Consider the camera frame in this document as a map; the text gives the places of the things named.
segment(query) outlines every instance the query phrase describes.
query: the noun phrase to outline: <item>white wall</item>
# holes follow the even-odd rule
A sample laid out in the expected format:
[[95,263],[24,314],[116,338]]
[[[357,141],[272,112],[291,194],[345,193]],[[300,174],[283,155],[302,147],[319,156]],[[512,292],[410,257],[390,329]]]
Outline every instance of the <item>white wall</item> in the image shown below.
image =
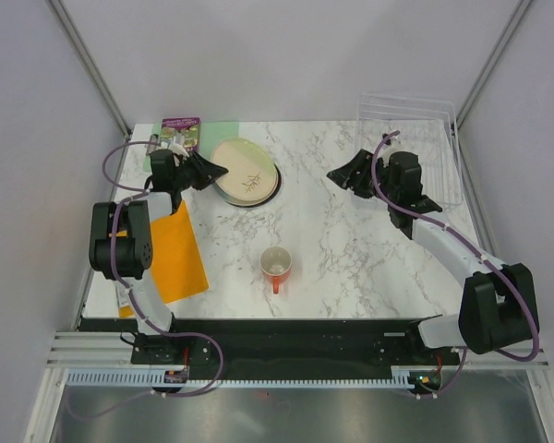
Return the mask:
[[554,0],[534,4],[460,139],[500,253],[534,273],[554,372]]
[[113,120],[43,0],[0,0],[0,443],[21,441],[69,328]]
[[64,0],[130,123],[354,119],[361,92],[460,106],[517,0]]

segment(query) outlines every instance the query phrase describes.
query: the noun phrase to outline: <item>marble table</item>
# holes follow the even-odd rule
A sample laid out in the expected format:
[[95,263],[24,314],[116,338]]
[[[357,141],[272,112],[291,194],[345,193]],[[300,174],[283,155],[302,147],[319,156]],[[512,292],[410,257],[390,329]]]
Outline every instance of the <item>marble table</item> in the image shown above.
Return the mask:
[[[137,125],[132,140],[147,140],[151,131],[152,125]],[[169,304],[177,317],[390,318],[459,310],[460,284],[392,226],[385,205],[359,202],[326,178],[355,154],[355,122],[241,123],[239,136],[268,150],[282,189],[253,210],[228,205],[211,187],[183,193],[210,289]],[[145,148],[130,148],[123,184],[143,186],[144,155]],[[129,194],[118,190],[115,199]],[[465,202],[448,215],[476,238]],[[259,269],[270,245],[289,249],[294,259],[279,295]],[[83,316],[118,317],[114,286],[100,273]]]

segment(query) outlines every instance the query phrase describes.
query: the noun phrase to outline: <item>orange mug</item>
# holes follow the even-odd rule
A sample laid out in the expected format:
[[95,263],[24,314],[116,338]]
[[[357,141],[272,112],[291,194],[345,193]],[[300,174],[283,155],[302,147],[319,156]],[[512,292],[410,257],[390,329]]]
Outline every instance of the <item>orange mug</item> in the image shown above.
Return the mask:
[[279,293],[279,285],[292,272],[292,256],[287,249],[271,246],[260,255],[260,269],[265,278],[272,282],[273,293]]

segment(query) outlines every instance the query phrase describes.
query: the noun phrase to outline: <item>orange placemat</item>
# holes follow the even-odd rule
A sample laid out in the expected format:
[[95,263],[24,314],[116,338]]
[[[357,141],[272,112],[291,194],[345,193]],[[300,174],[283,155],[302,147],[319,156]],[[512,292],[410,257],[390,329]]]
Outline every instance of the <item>orange placemat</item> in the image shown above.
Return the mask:
[[[151,242],[151,274],[165,303],[209,289],[185,201],[175,214],[151,223]],[[120,317],[132,315],[129,306],[119,309]]]

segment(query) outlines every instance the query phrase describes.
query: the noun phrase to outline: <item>white dish rack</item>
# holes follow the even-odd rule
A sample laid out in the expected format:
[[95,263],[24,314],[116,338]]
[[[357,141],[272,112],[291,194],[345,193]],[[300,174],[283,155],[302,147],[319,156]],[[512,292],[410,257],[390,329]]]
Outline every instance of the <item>white dish rack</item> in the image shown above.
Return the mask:
[[403,150],[418,155],[423,193],[444,210],[464,201],[460,145],[451,102],[363,94],[359,98],[355,151],[373,152],[382,134],[401,131]]

